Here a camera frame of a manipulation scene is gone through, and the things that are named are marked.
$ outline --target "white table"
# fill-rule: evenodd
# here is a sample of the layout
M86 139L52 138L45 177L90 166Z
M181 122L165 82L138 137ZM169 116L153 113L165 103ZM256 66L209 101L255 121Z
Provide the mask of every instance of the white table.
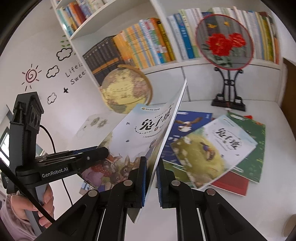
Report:
M212 112L214 117L225 114L223 108L213 107L211 101L183 102L181 110ZM221 189L216 189L234 208L238 210L268 241L285 240L282 228L287 219L296 213L296 142L290 126L275 102L245 101L246 112L233 111L240 115L252 115L254 120L266 124L266 147L263 172L260 183L249 183L247 196L242 197ZM67 187L74 201L79 199L81 180L78 176L66 179ZM55 206L67 198L63 186L52 185ZM127 241L177 241L175 209L159 207L158 193L152 188L146 198L145 207L139 221L126 222Z

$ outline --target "red book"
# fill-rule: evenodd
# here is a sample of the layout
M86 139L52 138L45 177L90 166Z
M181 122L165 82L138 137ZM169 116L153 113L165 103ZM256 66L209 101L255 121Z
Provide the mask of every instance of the red book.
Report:
M75 21L80 26L86 20L83 12L81 11L80 7L78 6L77 2L69 3L69 8L71 12L74 14Z
M246 196L249 180L236 173L228 172L211 185L223 190Z

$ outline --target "pink sleeve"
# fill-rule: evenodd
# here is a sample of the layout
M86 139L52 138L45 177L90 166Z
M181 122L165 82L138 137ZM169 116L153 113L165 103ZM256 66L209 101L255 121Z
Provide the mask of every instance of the pink sleeve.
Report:
M11 195L7 195L5 205L0 210L0 217L15 241L33 241L36 236L29 222L18 219L10 205Z

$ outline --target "cloud drawing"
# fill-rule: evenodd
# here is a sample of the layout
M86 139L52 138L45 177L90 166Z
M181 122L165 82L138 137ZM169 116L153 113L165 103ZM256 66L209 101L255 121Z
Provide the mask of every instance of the cloud drawing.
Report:
M63 61L65 58L69 58L72 52L72 48L62 48L61 51L57 52L57 58L59 61Z
M47 71L46 77L47 78L55 77L58 72L59 72L59 67L55 65Z
M57 95L55 93L52 93L50 96L48 96L47 103L48 104L53 103L56 100L56 98L57 98Z

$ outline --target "globe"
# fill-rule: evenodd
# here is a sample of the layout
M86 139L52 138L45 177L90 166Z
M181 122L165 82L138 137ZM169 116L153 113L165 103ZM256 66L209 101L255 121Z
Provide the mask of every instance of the globe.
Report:
M152 99L148 78L129 65L118 65L105 77L100 89L104 102L116 113L128 114L137 104L148 105Z

